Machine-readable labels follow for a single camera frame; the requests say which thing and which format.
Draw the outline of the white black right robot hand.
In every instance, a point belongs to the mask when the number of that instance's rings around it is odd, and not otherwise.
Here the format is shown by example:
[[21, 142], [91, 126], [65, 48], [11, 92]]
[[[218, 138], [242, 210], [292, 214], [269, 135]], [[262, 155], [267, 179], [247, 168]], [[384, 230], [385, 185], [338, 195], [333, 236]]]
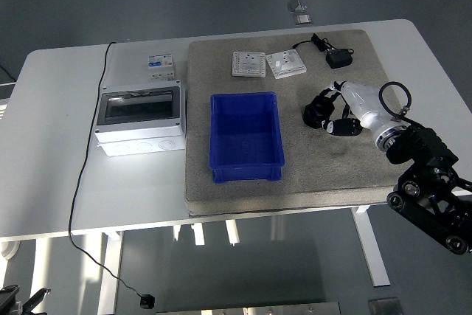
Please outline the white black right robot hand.
[[350, 111], [360, 121], [360, 126], [369, 129], [374, 140], [385, 139], [393, 131], [402, 129], [402, 125], [392, 120], [392, 115], [381, 105], [379, 89], [351, 82], [334, 82], [328, 88], [341, 94]]

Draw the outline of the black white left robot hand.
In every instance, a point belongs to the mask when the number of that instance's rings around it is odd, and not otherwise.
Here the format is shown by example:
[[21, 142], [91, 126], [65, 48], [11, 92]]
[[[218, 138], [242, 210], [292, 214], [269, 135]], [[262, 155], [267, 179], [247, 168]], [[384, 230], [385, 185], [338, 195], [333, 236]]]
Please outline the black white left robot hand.
[[8, 285], [1, 289], [1, 315], [5, 314], [34, 314], [36, 308], [44, 298], [50, 294], [50, 288], [41, 288], [25, 303], [16, 299], [19, 292], [18, 285]]

